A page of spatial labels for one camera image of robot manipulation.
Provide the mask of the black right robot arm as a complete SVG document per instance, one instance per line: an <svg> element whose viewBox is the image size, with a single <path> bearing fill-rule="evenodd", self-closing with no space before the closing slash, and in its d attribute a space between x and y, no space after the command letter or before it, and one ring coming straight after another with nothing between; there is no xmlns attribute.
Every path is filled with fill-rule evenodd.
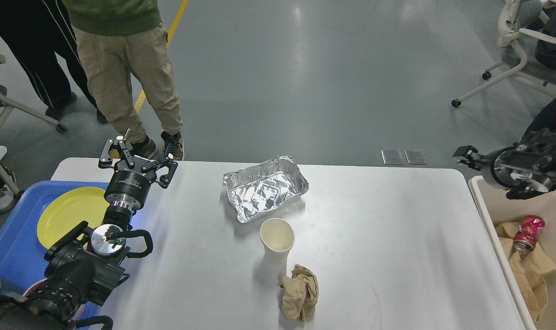
<svg viewBox="0 0 556 330"><path fill-rule="evenodd" d="M519 142L486 155L471 145L452 157L481 173L491 186L506 190L509 200L527 200L556 190L556 133L530 132Z"/></svg>

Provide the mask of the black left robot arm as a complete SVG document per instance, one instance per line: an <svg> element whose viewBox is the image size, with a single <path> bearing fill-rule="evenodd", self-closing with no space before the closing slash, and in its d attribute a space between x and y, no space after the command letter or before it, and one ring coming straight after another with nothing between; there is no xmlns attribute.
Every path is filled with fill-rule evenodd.
<svg viewBox="0 0 556 330"><path fill-rule="evenodd" d="M154 249L147 230L133 229L132 217L144 206L152 184L167 188L177 169L176 148L168 143L163 156L148 159L127 142L127 136L106 141L98 161L113 169L104 199L102 222L90 227L81 221L44 255L49 264L44 280L28 294L0 295L0 330L74 330L114 322L105 315L76 320L85 303L102 306L116 287L129 278L121 263L144 258Z"/></svg>

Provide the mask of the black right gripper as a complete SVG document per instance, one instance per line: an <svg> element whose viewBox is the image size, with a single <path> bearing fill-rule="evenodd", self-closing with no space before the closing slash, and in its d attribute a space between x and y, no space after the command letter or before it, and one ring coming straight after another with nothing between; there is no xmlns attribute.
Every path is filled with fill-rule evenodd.
<svg viewBox="0 0 556 330"><path fill-rule="evenodd" d="M504 156L509 156L513 147L503 148L495 152L481 155L471 145L460 146L454 151L452 158L456 163L467 166L473 171L480 171L484 180L495 188L512 189L517 180L511 177L512 169L501 164Z"/></svg>

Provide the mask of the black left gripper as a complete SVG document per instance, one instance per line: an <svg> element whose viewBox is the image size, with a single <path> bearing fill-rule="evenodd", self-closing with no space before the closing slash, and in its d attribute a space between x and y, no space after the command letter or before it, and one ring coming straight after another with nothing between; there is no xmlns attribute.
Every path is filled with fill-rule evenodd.
<svg viewBox="0 0 556 330"><path fill-rule="evenodd" d="M100 153L98 167L100 169L116 169L114 159L124 161L127 167L133 169L135 160L131 155L131 146L127 143L130 129L123 135L108 138ZM114 172L104 193L104 198L111 205L118 205L130 211L142 209L150 187L156 183L163 189L168 188L175 175L178 164L173 159L171 146L163 149L163 156L149 159L143 165L143 173L133 170L117 170Z"/></svg>

